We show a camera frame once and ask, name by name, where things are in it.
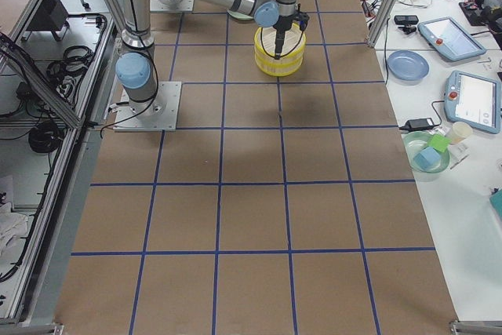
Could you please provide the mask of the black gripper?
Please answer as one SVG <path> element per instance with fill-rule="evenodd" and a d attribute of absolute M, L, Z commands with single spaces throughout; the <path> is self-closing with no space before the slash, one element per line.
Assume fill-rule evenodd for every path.
<path fill-rule="evenodd" d="M 301 31 L 307 29 L 309 15 L 301 10 L 301 4 L 298 3 L 293 8 L 293 13 L 288 16 L 280 16 L 273 28 L 276 30 L 274 58 L 279 60 L 284 46 L 284 37 L 286 32 L 292 28 L 293 23 L 299 25 Z"/>

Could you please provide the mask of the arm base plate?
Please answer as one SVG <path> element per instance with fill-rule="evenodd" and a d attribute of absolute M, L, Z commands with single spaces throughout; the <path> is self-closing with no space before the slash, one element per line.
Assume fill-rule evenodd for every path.
<path fill-rule="evenodd" d="M 180 2 L 162 3 L 159 0 L 150 0 L 152 13 L 191 13 L 194 8 L 194 0 L 182 0 Z"/>
<path fill-rule="evenodd" d="M 182 90 L 181 82 L 160 82 L 158 94 L 153 104 L 142 112 L 148 102 L 130 102 L 126 89 L 122 90 L 121 102 L 124 106 L 116 112 L 113 130 L 120 132 L 175 131 Z"/>

